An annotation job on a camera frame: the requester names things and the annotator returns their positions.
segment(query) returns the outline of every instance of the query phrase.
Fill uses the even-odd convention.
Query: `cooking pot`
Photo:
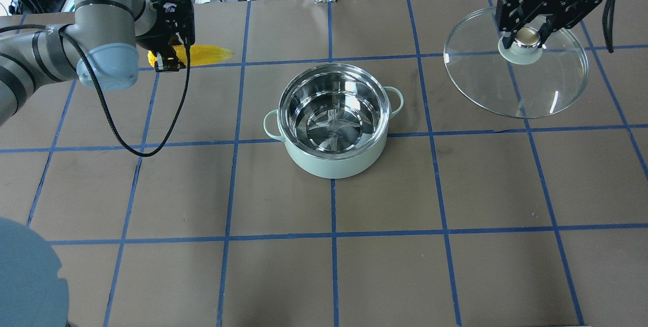
[[[400,99],[391,111],[387,92]],[[349,64],[323,64],[295,76],[270,111],[263,128],[286,146],[303,170],[327,179],[356,175],[380,156],[389,119],[403,108],[394,87],[382,87],[371,74]],[[268,130],[277,116],[280,135]]]

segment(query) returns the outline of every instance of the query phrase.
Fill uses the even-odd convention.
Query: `yellow corn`
[[[176,45],[173,48],[176,50],[178,59],[187,64],[185,48],[182,45]],[[232,55],[234,55],[232,51],[215,45],[195,44],[191,46],[191,66],[216,64],[217,62],[229,59]],[[152,68],[155,68],[156,62],[157,58],[152,52],[148,52],[148,63],[151,64]]]

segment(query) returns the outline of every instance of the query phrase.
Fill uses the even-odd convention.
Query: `blue grid line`
[[[437,152],[434,144],[434,131],[432,129],[432,122],[430,119],[430,106],[428,105],[428,94],[425,89],[425,78],[423,75],[423,62],[421,61],[421,48],[419,46],[419,35],[416,30],[416,21],[414,20],[414,11],[412,10],[412,0],[407,0],[408,11],[410,13],[410,22],[412,23],[412,34],[414,35],[414,45],[416,48],[417,62],[419,65],[419,80],[421,81],[421,94],[423,95],[423,106],[425,109],[425,119],[428,124],[428,133],[430,133],[430,149],[432,156],[432,165],[434,168],[434,179],[437,187],[437,196],[439,198],[439,212],[441,218],[441,225],[443,227],[443,240],[446,249],[446,258],[448,261],[448,275],[450,278],[452,302],[454,305],[454,315],[457,325],[461,325],[461,312],[459,308],[459,297],[457,293],[457,283],[454,276],[454,265],[452,262],[452,249],[450,244],[450,235],[448,233],[448,223],[445,216],[445,207],[443,204],[443,194],[439,176],[439,164],[437,162]]]
[[[20,18],[20,23],[18,23],[18,24],[19,25],[24,25],[25,24],[25,18],[27,18],[27,14],[23,14],[22,18]],[[19,29],[16,30],[16,34],[19,34],[19,33],[20,33],[20,30]]]
[[[465,52],[465,53],[449,53],[449,56],[479,56],[479,55],[499,55],[500,52]]]
[[[196,141],[196,142],[167,142],[165,147],[184,147],[184,146],[211,146],[211,145],[233,145],[235,141]],[[144,147],[158,147],[159,143],[146,143]]]
[[[192,65],[192,69],[202,69],[202,68],[227,68],[229,66],[241,66],[240,62],[217,62],[216,64],[206,64],[206,65]]]
[[[605,46],[592,46],[592,45],[590,45],[589,48],[591,50],[597,50],[597,51],[606,50],[607,51],[607,47],[605,47]],[[648,48],[648,45],[619,45],[619,46],[614,46],[614,50],[646,49],[646,48]]]
[[[618,130],[624,129],[625,126],[622,125],[610,125],[610,126],[575,126],[575,127],[541,127],[537,129],[531,129],[533,133],[541,132],[564,132],[564,131],[601,131],[601,130]]]
[[[577,225],[577,226],[558,226],[561,231],[576,230],[626,230],[630,228],[648,228],[648,223],[619,223],[616,225]]]
[[[492,7],[493,6],[493,0],[488,0],[488,2],[489,2],[489,5]],[[521,96],[520,96],[520,91],[518,89],[517,80],[515,78],[515,73],[513,72],[513,68],[511,66],[511,63],[507,62],[506,64],[507,64],[507,67],[509,69],[509,73],[511,75],[511,82],[513,84],[513,88],[515,89],[515,94],[518,97],[518,101],[520,101]],[[526,115],[525,114],[525,109],[524,109],[522,103],[520,103],[520,109],[522,111],[522,114]],[[556,216],[555,216],[555,213],[553,211],[553,204],[551,204],[551,196],[549,196],[549,189],[547,187],[546,179],[544,178],[544,172],[542,170],[542,164],[540,162],[540,157],[539,157],[539,154],[538,154],[538,150],[537,150],[537,147],[535,145],[535,140],[533,138],[533,131],[532,131],[531,126],[529,125],[529,120],[528,119],[524,119],[524,127],[526,129],[526,132],[527,132],[527,135],[528,135],[528,138],[529,138],[529,143],[530,143],[532,153],[533,153],[533,159],[535,161],[535,165],[536,165],[536,168],[538,170],[538,175],[540,177],[540,182],[541,182],[541,185],[542,185],[542,192],[544,193],[544,198],[545,198],[545,201],[546,201],[546,204],[547,204],[549,217],[551,218],[551,225],[552,225],[552,228],[553,228],[553,233],[554,233],[554,235],[556,237],[556,243],[557,243],[557,246],[558,246],[558,251],[560,252],[560,259],[562,261],[562,267],[563,267],[564,272],[565,272],[565,278],[567,279],[567,284],[569,286],[570,294],[572,295],[572,302],[574,304],[574,310],[576,311],[576,317],[578,318],[579,324],[583,325],[583,324],[585,324],[583,322],[583,313],[581,312],[581,306],[580,306],[580,303],[578,301],[578,296],[576,295],[576,288],[574,287],[574,281],[572,280],[572,272],[570,271],[569,263],[567,262],[567,255],[565,254],[565,250],[564,250],[564,247],[562,245],[562,237],[560,237],[560,230],[558,229],[558,222],[556,220]]]
[[[327,23],[329,25],[329,62],[333,62],[333,8],[331,2],[327,2]]]
[[[648,228],[648,223],[618,223],[602,225],[565,225],[558,226],[560,231],[583,230],[625,230],[635,228]],[[450,228],[449,234],[508,234],[522,232],[551,232],[553,226],[534,227],[502,227],[502,228]],[[386,237],[409,235],[443,235],[444,230],[398,230],[398,231],[352,231],[335,232],[336,238],[341,237]],[[262,241],[270,239],[317,239],[333,237],[332,232],[305,233],[305,234],[266,234],[266,235],[231,235],[229,241]],[[176,243],[176,242],[213,242],[225,241],[224,236],[202,237],[162,237],[162,238],[136,238],[136,239],[63,239],[48,241],[52,246],[58,244],[132,244],[132,243]]]
[[[590,47],[593,47],[592,44],[592,39],[590,38],[590,33],[587,31],[587,27],[585,27],[585,22],[581,21],[581,27],[583,28],[583,32],[585,33],[585,37],[587,38],[587,43],[590,44]],[[625,114],[623,114],[623,109],[621,108],[621,104],[619,103],[619,100],[616,97],[616,94],[614,94],[614,90],[612,88],[612,85],[610,84],[610,80],[605,72],[605,69],[603,68],[603,65],[601,64],[601,59],[599,58],[598,53],[596,50],[593,52],[594,59],[596,60],[596,64],[599,67],[599,71],[601,71],[601,76],[603,78],[603,81],[605,82],[605,85],[608,89],[608,92],[610,93],[610,96],[612,97],[612,100],[614,101],[614,106],[616,107],[616,110],[619,113],[619,117],[621,117],[621,121],[623,122],[623,126],[625,127],[626,131],[628,132],[628,136],[630,136],[630,142],[632,143],[632,147],[634,147],[634,152],[637,155],[637,159],[639,159],[639,164],[641,165],[641,168],[643,169],[643,174],[645,175],[646,179],[648,179],[648,166],[646,166],[646,162],[643,159],[643,156],[641,155],[641,151],[639,150],[639,145],[637,145],[636,140],[634,139],[634,134],[630,130],[630,126],[628,124],[627,118],[625,117]]]
[[[398,137],[421,137],[421,136],[430,136],[428,132],[413,132],[413,133],[390,133],[387,134],[389,138],[398,138]]]
[[[331,179],[331,250],[333,265],[333,325],[340,327],[340,299],[338,298],[338,225],[336,214],[335,179]]]
[[[351,231],[338,232],[337,237],[385,237],[399,235],[443,235],[444,230]]]
[[[648,45],[625,45],[625,46],[615,46],[614,50],[628,50],[628,49],[641,49],[648,48]],[[596,46],[584,48],[585,50],[595,51],[595,50],[607,50],[604,46]],[[548,52],[562,52],[562,50],[548,50]],[[465,52],[465,53],[452,53],[449,55],[452,56],[470,56],[470,55],[497,55],[499,52]],[[390,60],[390,59],[414,59],[417,57],[442,57],[443,53],[421,53],[417,54],[407,54],[407,55],[382,55],[382,56],[359,56],[359,57],[328,57],[326,59],[296,59],[296,60],[276,60],[276,61],[253,61],[246,62],[246,66],[263,66],[263,65],[283,65],[283,64],[304,64],[304,63],[320,63],[320,62],[332,62],[332,61],[361,61],[361,60]],[[202,68],[223,68],[230,66],[241,66],[240,62],[219,62],[217,64],[207,64],[207,65],[196,65],[192,66],[192,69],[202,69]],[[153,68],[139,68],[139,71],[153,71]]]
[[[335,61],[360,61],[360,60],[391,60],[391,59],[414,59],[416,55],[383,55],[383,56],[356,56],[336,57]]]
[[[302,238],[328,238],[333,237],[329,232],[310,234],[267,234],[267,235],[230,235],[229,241],[261,241],[266,239],[302,239]]]
[[[155,73],[155,80],[153,81],[153,89],[151,90],[150,101],[148,102],[148,111],[146,113],[146,121],[144,122],[144,129],[142,130],[142,140],[139,145],[139,151],[144,151],[144,143],[146,143],[146,136],[148,136],[148,127],[151,122],[151,115],[153,114],[153,105],[155,104],[155,94],[157,94],[157,84],[159,83],[160,73]],[[139,172],[142,168],[141,157],[137,158],[135,166],[135,173],[133,174],[133,182],[130,187],[130,195],[128,195],[127,211],[124,216],[124,226],[120,238],[119,250],[117,251],[117,258],[115,261],[115,271],[113,272],[113,279],[110,284],[110,292],[108,293],[108,302],[106,304],[106,314],[104,315],[104,327],[108,327],[110,321],[110,313],[113,308],[113,300],[115,300],[115,290],[117,280],[119,277],[119,270],[121,269],[121,261],[124,255],[125,239],[128,234],[128,225],[130,224],[130,215],[133,211],[133,203],[135,201],[135,194],[137,189],[137,181],[139,180]]]
[[[469,130],[469,131],[439,131],[433,133],[435,136],[458,136],[458,135],[492,135],[495,133],[525,133],[525,129],[495,130]]]
[[[247,66],[259,66],[259,65],[283,65],[283,64],[303,64],[305,62],[328,62],[329,59],[303,59],[303,60],[280,60],[280,61],[257,61],[257,62],[247,62]]]
[[[646,129],[648,124],[629,125],[632,129]],[[538,127],[531,128],[533,133],[544,132],[568,132],[568,131],[602,131],[602,130],[615,130],[625,129],[624,125],[609,125],[609,126],[574,126],[574,127]],[[459,136],[459,135],[492,135],[499,133],[525,133],[526,129],[504,129],[504,130],[458,130],[458,131],[438,131],[433,133],[433,136]],[[428,132],[419,133],[390,133],[387,135],[389,138],[401,137],[422,137],[430,136]],[[167,142],[165,147],[184,147],[184,146],[213,146],[213,145],[233,145],[234,143],[273,143],[280,142],[272,138],[254,138],[249,140],[218,140],[218,141],[195,141],[195,142]],[[158,147],[158,142],[145,143],[144,148]],[[69,152],[69,151],[115,151],[123,150],[120,145],[112,146],[72,146],[72,147],[55,147],[55,152]],[[0,154],[24,153],[24,152],[49,152],[51,147],[31,147],[25,149],[0,149]]]
[[[0,149],[0,154],[15,154],[17,152],[49,152],[50,147],[37,147],[32,149]]]
[[[37,187],[36,193],[34,195],[34,201],[32,202],[32,207],[29,210],[29,216],[27,217],[27,223],[26,223],[27,228],[29,228],[32,225],[32,219],[34,219],[36,206],[38,205],[38,201],[40,199],[40,195],[41,195],[41,192],[43,190],[43,184],[45,183],[45,177],[47,176],[47,171],[49,170],[49,164],[52,161],[52,156],[54,154],[54,149],[56,147],[56,142],[58,142],[58,136],[61,135],[61,129],[63,128],[63,122],[65,122],[65,116],[67,115],[67,109],[70,107],[70,102],[72,101],[72,93],[74,93],[74,88],[76,88],[76,80],[72,81],[72,85],[70,86],[70,90],[67,93],[67,99],[65,99],[65,105],[63,106],[63,112],[61,112],[61,119],[58,120],[58,126],[56,127],[56,133],[54,134],[54,138],[52,139],[52,146],[50,147],[49,154],[47,155],[47,161],[45,163],[45,168],[43,169],[43,175],[41,176],[41,180],[38,183],[38,187]]]
[[[553,231],[553,226],[535,226],[535,227],[504,227],[504,228],[458,228],[448,230],[450,234],[514,234],[521,232],[549,232]]]
[[[218,290],[217,327],[223,322],[223,305],[225,301],[225,279],[227,276],[227,256],[229,255],[229,235],[232,229],[232,211],[234,203],[234,187],[236,184],[236,161],[238,159],[238,138],[241,127],[241,109],[243,107],[243,93],[245,85],[245,66],[248,55],[248,33],[250,32],[250,9],[252,4],[248,1],[245,18],[245,34],[243,36],[243,52],[241,55],[241,74],[238,85],[238,108],[236,110],[236,133],[234,135],[234,152],[232,154],[232,170],[229,178],[229,198],[227,200],[227,220],[225,221],[225,242],[223,245],[223,259],[220,268],[220,287]]]

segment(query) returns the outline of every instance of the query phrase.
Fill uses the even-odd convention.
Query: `pot handle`
[[[403,109],[403,104],[405,104],[405,100],[403,99],[403,93],[401,93],[400,90],[398,90],[398,89],[396,89],[396,88],[394,88],[394,87],[384,87],[384,89],[385,89],[386,91],[388,91],[388,92],[396,93],[396,95],[397,95],[398,98],[400,99],[400,106],[398,106],[398,108],[396,108],[396,110],[394,110],[394,111],[389,115],[389,118],[393,118],[394,115],[397,115],[397,114],[400,112],[400,110]]]
[[[263,119],[263,129],[266,131],[266,135],[270,136],[270,138],[274,138],[275,140],[279,140],[279,141],[281,141],[281,142],[284,142],[285,139],[286,139],[284,136],[277,136],[277,135],[273,135],[272,133],[270,133],[270,130],[268,129],[268,118],[271,117],[271,115],[277,115],[277,124],[278,124],[278,120],[279,120],[279,119],[278,119],[278,112],[279,112],[278,109],[276,109],[276,110],[271,110],[271,111],[266,115],[266,117]]]

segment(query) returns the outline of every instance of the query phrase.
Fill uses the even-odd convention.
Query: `gray robot arm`
[[[83,50],[103,90],[131,87],[137,81],[136,43],[157,54],[158,71],[184,68],[172,48],[176,38],[164,8],[150,0],[74,0],[75,24],[0,39],[0,126],[43,85],[79,78],[94,88],[90,73],[69,40]],[[193,15],[185,14],[191,31]]]

